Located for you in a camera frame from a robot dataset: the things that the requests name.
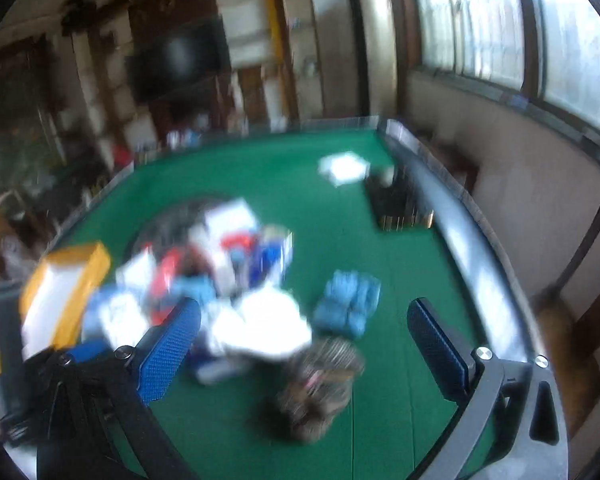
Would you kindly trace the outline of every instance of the green table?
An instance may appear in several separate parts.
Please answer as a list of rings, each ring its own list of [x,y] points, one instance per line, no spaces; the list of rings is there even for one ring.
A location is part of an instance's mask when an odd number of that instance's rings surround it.
[[[118,266],[140,228],[168,206],[201,194],[241,196],[262,222],[294,232],[284,287],[305,314],[336,269],[369,272],[382,281],[378,311],[358,342],[366,371],[349,407],[315,445],[282,438],[271,407],[280,387],[276,367],[263,365],[207,388],[179,372],[151,407],[203,479],[404,480],[456,410],[413,343],[405,312],[411,300],[425,296],[473,345],[484,343],[463,281],[436,229],[381,233],[362,184],[336,188],[318,175],[321,157],[345,151],[375,166],[393,164],[374,130],[272,134],[210,146],[137,168],[64,240],[100,240]],[[488,426],[466,472],[484,463],[493,435]],[[129,449],[122,454],[133,463]]]

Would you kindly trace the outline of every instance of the silver screw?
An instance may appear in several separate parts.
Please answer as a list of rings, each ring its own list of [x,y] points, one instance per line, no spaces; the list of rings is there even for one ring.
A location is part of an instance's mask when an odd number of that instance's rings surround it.
[[[125,361],[131,357],[131,354],[134,352],[134,348],[132,346],[121,346],[116,349],[114,355],[116,359],[120,359],[121,361]]]
[[[74,358],[69,354],[62,354],[59,359],[59,363],[61,366],[68,366],[74,362]]]
[[[549,366],[549,359],[543,355],[539,355],[534,359],[534,362],[541,368],[547,368]]]
[[[488,361],[493,357],[493,352],[485,346],[477,348],[475,354],[483,361]]]

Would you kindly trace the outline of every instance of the television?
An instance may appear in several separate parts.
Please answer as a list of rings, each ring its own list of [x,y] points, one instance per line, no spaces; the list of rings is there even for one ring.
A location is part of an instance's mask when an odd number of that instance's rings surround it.
[[[179,27],[137,49],[125,59],[126,73],[138,104],[194,86],[231,70],[222,18]]]

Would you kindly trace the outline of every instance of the blue gripper pad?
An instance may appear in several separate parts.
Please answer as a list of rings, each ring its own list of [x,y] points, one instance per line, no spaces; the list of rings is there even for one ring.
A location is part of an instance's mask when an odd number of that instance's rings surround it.
[[[160,326],[149,329],[136,346],[132,375],[145,405],[161,399],[200,330],[197,302],[181,300]]]
[[[443,397],[460,403],[468,396],[475,362],[468,346],[461,344],[459,352],[436,318],[429,301],[419,298],[409,305],[407,327]]]

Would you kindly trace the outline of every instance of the floor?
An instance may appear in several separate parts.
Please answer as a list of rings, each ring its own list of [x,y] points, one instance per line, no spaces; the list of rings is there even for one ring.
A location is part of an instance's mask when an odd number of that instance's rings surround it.
[[[600,396],[600,370],[593,356],[581,355],[573,345],[573,319],[563,302],[543,305],[538,312],[538,323],[560,389],[567,432],[572,438]]]

